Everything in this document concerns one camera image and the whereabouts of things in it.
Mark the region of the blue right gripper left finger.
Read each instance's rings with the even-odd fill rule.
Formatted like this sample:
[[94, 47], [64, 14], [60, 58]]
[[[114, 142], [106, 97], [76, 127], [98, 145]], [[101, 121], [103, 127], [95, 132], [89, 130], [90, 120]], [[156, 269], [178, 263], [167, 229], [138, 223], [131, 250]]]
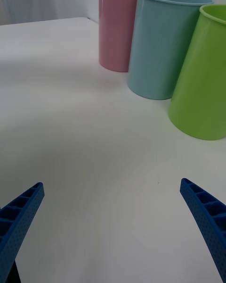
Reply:
[[7, 281], [16, 256], [45, 196], [38, 182], [0, 210], [0, 281]]

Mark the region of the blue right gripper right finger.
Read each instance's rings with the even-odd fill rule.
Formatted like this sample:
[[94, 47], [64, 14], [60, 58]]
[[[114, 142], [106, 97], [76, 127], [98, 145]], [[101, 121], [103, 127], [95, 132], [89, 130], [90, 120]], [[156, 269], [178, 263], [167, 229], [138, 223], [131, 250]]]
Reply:
[[204, 189], [183, 178], [180, 193], [210, 251], [222, 282], [226, 282], [226, 206]]

